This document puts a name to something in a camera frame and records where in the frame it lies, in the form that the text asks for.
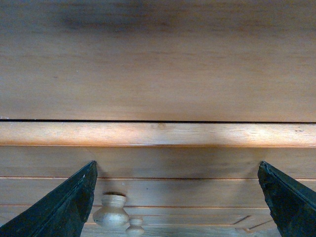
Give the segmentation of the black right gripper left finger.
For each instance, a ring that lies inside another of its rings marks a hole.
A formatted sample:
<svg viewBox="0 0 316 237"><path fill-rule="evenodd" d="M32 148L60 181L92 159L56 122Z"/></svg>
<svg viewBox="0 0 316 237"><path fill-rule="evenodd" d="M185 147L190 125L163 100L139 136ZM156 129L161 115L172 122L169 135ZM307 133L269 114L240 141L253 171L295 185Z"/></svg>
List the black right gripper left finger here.
<svg viewBox="0 0 316 237"><path fill-rule="evenodd" d="M90 215L97 180L91 161L0 228L2 237L79 237Z"/></svg>

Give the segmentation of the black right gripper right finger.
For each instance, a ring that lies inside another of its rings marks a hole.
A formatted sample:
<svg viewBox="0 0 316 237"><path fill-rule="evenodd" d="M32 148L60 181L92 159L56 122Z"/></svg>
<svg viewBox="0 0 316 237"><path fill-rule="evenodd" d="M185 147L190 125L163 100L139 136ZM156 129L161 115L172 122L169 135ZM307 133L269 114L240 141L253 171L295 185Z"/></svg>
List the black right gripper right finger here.
<svg viewBox="0 0 316 237"><path fill-rule="evenodd" d="M316 235L316 193L262 161L259 183L270 214L283 237Z"/></svg>

